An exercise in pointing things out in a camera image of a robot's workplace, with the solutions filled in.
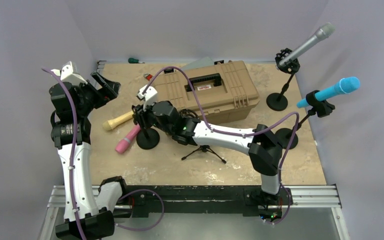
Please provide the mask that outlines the black stand for cream microphone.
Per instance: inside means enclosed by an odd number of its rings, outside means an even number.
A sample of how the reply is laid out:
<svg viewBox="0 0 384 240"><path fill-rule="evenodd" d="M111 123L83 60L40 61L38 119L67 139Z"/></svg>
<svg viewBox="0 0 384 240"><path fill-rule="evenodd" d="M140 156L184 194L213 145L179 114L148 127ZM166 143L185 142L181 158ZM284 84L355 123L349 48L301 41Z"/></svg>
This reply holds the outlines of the black stand for cream microphone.
<svg viewBox="0 0 384 240"><path fill-rule="evenodd" d="M136 135L136 143L143 150L153 149L159 142L160 135L153 128L141 129Z"/></svg>

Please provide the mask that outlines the cream yellow microphone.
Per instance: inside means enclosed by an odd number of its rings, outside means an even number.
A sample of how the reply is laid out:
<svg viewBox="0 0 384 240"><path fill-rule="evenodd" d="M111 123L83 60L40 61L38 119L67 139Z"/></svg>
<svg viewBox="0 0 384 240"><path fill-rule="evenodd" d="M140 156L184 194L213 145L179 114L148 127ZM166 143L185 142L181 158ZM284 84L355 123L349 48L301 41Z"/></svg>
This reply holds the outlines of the cream yellow microphone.
<svg viewBox="0 0 384 240"><path fill-rule="evenodd" d="M133 111L129 111L127 113L124 113L116 118L113 118L113 119L110 119L110 120L107 120L105 121L103 124L102 124L102 128L105 130L105 131L111 131L111 130L114 130L116 127L118 127L119 125L131 120L133 118Z"/></svg>

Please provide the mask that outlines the silver microphone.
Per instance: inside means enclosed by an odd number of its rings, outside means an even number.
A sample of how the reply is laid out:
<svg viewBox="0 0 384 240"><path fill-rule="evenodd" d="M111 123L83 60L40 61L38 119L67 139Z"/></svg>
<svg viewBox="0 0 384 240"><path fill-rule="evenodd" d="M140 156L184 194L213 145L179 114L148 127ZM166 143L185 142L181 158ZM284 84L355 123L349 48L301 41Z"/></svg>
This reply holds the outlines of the silver microphone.
<svg viewBox="0 0 384 240"><path fill-rule="evenodd" d="M279 63L278 68L280 69L280 67L285 67L287 65L287 62L296 60L298 57L307 52L317 43L330 37L335 32L335 30L336 28L330 22L327 22L326 24L322 25L306 41L304 41L301 45L299 45L296 49L289 53L284 59L282 59Z"/></svg>

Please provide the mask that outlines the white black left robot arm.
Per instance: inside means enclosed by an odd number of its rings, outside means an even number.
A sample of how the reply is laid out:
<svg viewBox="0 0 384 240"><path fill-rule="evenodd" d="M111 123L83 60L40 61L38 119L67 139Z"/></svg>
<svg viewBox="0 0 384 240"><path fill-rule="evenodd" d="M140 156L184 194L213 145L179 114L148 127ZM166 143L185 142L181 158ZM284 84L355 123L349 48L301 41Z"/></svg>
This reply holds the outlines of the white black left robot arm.
<svg viewBox="0 0 384 240"><path fill-rule="evenodd" d="M121 176L103 180L98 196L93 194L90 175L92 110L98 109L119 95L120 83L91 76L100 84L96 89L89 81L74 85L61 79L57 69L44 69L57 80L49 89L55 110L51 114L51 139L63 169L65 210L63 223L55 226L60 240L101 240L115 232L113 216L116 204L129 199L129 191Z"/></svg>

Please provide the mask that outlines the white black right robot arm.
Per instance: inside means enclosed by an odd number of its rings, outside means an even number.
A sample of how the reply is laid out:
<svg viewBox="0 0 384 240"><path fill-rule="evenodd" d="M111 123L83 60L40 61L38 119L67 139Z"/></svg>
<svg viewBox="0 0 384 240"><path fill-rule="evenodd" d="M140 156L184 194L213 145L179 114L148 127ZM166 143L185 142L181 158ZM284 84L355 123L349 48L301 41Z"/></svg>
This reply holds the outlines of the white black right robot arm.
<svg viewBox="0 0 384 240"><path fill-rule="evenodd" d="M207 124L190 111L177 111L169 101L132 106L132 111L134 123L140 126L136 137L140 148L156 147L160 141L157 130L161 130L180 145L217 146L243 153L261 176L262 200L272 204L280 198L283 148L266 125L240 129Z"/></svg>

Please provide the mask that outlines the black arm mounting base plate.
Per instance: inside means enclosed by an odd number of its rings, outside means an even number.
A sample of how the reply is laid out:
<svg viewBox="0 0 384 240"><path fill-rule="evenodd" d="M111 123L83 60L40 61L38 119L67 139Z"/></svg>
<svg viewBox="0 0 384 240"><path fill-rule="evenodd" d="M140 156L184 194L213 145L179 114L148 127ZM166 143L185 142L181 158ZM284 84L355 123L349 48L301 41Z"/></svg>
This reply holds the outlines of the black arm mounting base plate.
<svg viewBox="0 0 384 240"><path fill-rule="evenodd" d="M115 218L147 218L151 213L240 214L276 220L293 203L288 188L277 195L260 185L128 185L131 196L118 200Z"/></svg>

